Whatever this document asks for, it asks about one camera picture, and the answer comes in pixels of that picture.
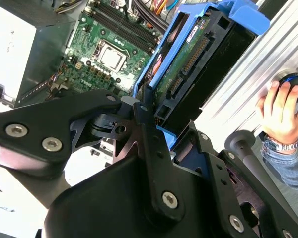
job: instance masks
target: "computer motherboard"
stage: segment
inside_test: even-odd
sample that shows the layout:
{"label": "computer motherboard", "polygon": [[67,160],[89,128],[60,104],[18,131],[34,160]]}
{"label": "computer motherboard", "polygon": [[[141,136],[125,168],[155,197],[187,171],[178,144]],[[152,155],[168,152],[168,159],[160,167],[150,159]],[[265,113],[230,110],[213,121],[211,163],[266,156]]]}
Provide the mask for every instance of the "computer motherboard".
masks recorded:
{"label": "computer motherboard", "polygon": [[57,83],[82,93],[108,89],[130,95],[161,34],[116,1],[90,1],[79,18]]}

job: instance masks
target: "ram slot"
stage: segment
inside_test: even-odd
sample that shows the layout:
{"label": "ram slot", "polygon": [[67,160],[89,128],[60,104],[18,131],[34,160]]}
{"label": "ram slot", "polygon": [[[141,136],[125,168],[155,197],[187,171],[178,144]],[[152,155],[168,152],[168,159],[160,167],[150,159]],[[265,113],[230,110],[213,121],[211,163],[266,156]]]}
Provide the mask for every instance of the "ram slot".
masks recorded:
{"label": "ram slot", "polygon": [[125,31],[125,29],[122,29],[121,27],[115,25],[112,21],[110,21],[108,18],[104,18],[103,15],[99,13],[94,13],[92,17],[99,22],[100,24],[104,25],[105,27],[109,28],[111,31],[115,32],[117,35],[121,36],[122,38],[126,39],[136,47],[140,48],[141,50],[147,52],[148,54],[152,54],[153,48],[146,45],[145,43],[139,41],[136,37],[134,37],[132,34]]}
{"label": "ram slot", "polygon": [[110,18],[117,21],[117,23],[120,23],[124,27],[126,27],[127,29],[130,29],[132,32],[137,34],[137,36],[139,38],[142,38],[143,40],[145,40],[145,42],[150,42],[154,46],[156,45],[157,39],[150,31],[148,31],[148,30],[142,28],[141,26],[136,25],[135,23],[130,22],[126,18],[118,15],[116,13],[116,11],[114,9],[112,9],[111,7],[109,7],[109,6],[99,4],[98,9],[99,9],[100,12],[108,15]]}

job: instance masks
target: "black bracket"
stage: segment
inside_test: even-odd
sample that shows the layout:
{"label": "black bracket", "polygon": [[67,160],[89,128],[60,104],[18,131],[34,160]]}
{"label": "black bracket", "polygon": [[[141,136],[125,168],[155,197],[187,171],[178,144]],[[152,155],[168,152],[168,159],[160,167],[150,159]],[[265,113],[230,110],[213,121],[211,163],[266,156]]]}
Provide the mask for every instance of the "black bracket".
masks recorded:
{"label": "black bracket", "polygon": [[[163,132],[156,128],[150,108],[138,102],[133,104],[132,111],[134,118],[130,123],[130,137],[114,142],[114,162],[137,155],[147,217],[160,227],[179,222],[184,216],[185,206],[174,180],[174,168]],[[165,192],[176,197],[175,208],[164,203],[162,197]]]}
{"label": "black bracket", "polygon": [[[0,113],[0,165],[33,176],[59,175],[72,152],[100,142],[100,138],[82,136],[87,122],[115,113],[120,106],[112,92],[97,90]],[[8,135],[6,129],[12,124],[25,127],[26,134]],[[42,143],[48,137],[60,140],[61,150],[44,149]]]}

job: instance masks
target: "blue plastic bracket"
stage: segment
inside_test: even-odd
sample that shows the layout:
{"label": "blue plastic bracket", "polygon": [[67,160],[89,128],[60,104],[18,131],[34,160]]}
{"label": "blue plastic bracket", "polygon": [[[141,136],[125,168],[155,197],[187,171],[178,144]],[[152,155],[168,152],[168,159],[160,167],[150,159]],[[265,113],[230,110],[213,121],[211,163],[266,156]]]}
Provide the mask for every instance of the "blue plastic bracket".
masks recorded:
{"label": "blue plastic bracket", "polygon": [[217,5],[218,10],[256,35],[264,34],[270,27],[270,20],[257,10],[258,6],[252,1],[223,0]]}
{"label": "blue plastic bracket", "polygon": [[[167,56],[165,57],[163,63],[161,64],[160,68],[158,69],[157,73],[153,77],[152,81],[150,82],[150,86],[155,89],[158,85],[159,81],[162,79],[163,75],[165,74],[166,70],[168,69],[169,65],[172,63],[174,57],[178,53],[179,49],[182,46],[182,43],[186,40],[189,32],[192,29],[192,26],[196,22],[198,17],[202,17],[205,12],[208,10],[209,7],[213,7],[219,11],[224,12],[230,19],[235,21],[236,23],[242,25],[246,29],[252,31],[257,35],[264,34],[270,27],[270,21],[267,19],[262,13],[258,11],[258,7],[250,0],[223,0],[220,2],[206,2],[206,3],[197,3],[197,4],[182,4],[180,5],[178,12],[174,16],[172,22],[170,23],[168,29],[166,30],[161,42],[157,46],[154,54],[150,58],[148,64],[142,71],[138,81],[134,87],[134,97],[136,97],[138,92],[138,85],[141,79],[144,78],[146,72],[149,70],[150,66],[152,65],[155,57],[159,53],[162,44],[165,42],[168,33],[171,30],[176,18],[178,17],[179,13],[183,12],[189,15],[188,19],[186,20],[183,28],[181,29],[177,39],[174,41],[170,51],[168,52]],[[170,149],[176,141],[176,136],[163,129],[162,127],[157,126],[159,130],[162,130],[165,139],[168,144],[168,148]]]}

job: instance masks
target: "mounting hole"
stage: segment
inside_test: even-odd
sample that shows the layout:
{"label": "mounting hole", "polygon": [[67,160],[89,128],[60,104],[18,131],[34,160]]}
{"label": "mounting hole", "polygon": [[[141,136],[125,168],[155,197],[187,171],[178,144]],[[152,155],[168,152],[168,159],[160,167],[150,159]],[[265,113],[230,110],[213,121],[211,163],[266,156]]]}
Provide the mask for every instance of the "mounting hole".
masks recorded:
{"label": "mounting hole", "polygon": [[145,106],[143,106],[143,105],[141,105],[140,108],[141,108],[142,110],[144,110],[144,111],[148,111],[148,109],[147,109]]}
{"label": "mounting hole", "polygon": [[194,171],[195,171],[195,172],[198,172],[199,174],[202,173],[202,169],[201,169],[200,167],[197,167]]}
{"label": "mounting hole", "polygon": [[118,126],[116,129],[115,129],[115,132],[117,133],[117,134],[122,134],[122,133],[124,133],[126,131],[126,127],[125,126],[123,126],[123,125],[120,125],[120,126]]}
{"label": "mounting hole", "polygon": [[154,140],[156,143],[159,143],[159,137],[157,137],[156,135],[153,137],[153,140]]}
{"label": "mounting hole", "polygon": [[223,179],[221,179],[221,183],[223,183],[223,185],[227,185],[227,182]]}
{"label": "mounting hole", "polygon": [[254,228],[258,225],[259,222],[259,214],[252,204],[249,202],[244,202],[240,206],[244,219],[250,225],[251,228]]}
{"label": "mounting hole", "polygon": [[163,154],[160,151],[157,152],[157,155],[159,158],[163,159]]}

